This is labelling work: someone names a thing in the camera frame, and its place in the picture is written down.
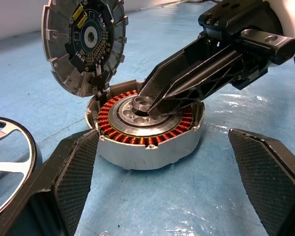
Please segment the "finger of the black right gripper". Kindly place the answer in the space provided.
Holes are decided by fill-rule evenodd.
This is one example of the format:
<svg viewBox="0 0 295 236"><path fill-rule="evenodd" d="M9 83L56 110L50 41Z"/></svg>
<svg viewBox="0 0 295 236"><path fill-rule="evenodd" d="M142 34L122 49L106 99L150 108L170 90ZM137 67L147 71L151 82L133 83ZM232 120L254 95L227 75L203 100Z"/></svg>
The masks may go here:
<svg viewBox="0 0 295 236"><path fill-rule="evenodd" d="M161 89L147 113L172 115L204 100L234 78L229 72L237 63L242 64L242 53L235 50L222 50L196 62Z"/></svg>
<svg viewBox="0 0 295 236"><path fill-rule="evenodd" d="M150 97L154 101L161 89L176 75L196 62L203 62L222 50L236 51L236 46L220 43L206 34L201 34L195 41L159 63L144 81L139 95Z"/></svg>

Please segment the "silver hinged motor lid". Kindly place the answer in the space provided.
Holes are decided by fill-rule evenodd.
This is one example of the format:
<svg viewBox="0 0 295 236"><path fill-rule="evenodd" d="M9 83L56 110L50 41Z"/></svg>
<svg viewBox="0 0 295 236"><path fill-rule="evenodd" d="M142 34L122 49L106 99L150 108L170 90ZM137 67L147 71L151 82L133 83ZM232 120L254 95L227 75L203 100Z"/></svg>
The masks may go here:
<svg viewBox="0 0 295 236"><path fill-rule="evenodd" d="M79 97L106 90L124 61L127 25L124 0L49 0L42 44L61 87Z"/></svg>

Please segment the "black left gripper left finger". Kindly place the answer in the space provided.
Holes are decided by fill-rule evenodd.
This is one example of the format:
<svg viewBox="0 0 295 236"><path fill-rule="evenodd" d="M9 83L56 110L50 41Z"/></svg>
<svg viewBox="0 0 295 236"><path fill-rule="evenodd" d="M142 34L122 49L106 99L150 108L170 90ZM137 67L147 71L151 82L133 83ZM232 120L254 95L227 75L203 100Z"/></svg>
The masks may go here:
<svg viewBox="0 0 295 236"><path fill-rule="evenodd" d="M61 140L0 215L0 236L74 236L88 197L99 135Z"/></svg>

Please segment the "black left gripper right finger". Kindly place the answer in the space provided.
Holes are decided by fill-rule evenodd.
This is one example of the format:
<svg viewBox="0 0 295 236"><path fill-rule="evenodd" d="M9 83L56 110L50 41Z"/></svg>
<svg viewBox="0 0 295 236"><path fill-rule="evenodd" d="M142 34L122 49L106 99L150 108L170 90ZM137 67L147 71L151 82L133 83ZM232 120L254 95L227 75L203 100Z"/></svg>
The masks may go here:
<svg viewBox="0 0 295 236"><path fill-rule="evenodd" d="M295 236L295 155L279 140L230 129L241 181L269 236Z"/></svg>

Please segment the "silver spoked rotor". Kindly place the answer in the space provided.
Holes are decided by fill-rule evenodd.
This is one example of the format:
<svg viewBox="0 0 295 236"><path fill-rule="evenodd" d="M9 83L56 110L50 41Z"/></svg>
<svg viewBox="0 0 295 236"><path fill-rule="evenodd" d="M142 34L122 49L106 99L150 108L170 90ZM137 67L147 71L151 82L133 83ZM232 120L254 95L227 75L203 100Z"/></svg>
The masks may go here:
<svg viewBox="0 0 295 236"><path fill-rule="evenodd" d="M23 175L13 193L1 204L0 214L12 202L21 187L23 187L25 182L29 179L30 175L42 165L42 154L32 134L20 123L0 117L0 141L15 131L22 133L25 137L29 146L29 157L24 162L0 162L0 173L20 173Z"/></svg>

